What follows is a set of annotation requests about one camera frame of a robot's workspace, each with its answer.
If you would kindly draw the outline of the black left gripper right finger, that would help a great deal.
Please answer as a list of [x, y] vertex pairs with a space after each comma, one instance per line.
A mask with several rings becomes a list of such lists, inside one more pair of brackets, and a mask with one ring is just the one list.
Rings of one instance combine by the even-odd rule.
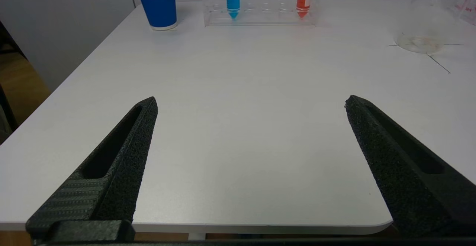
[[351, 95], [347, 119], [403, 236], [475, 237], [476, 187], [370, 101]]

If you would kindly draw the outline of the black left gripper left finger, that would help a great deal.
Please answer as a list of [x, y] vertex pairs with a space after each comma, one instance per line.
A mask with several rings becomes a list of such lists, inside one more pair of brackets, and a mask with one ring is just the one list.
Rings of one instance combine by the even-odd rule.
[[138, 102], [26, 222], [35, 245], [120, 245], [132, 227], [158, 115]]

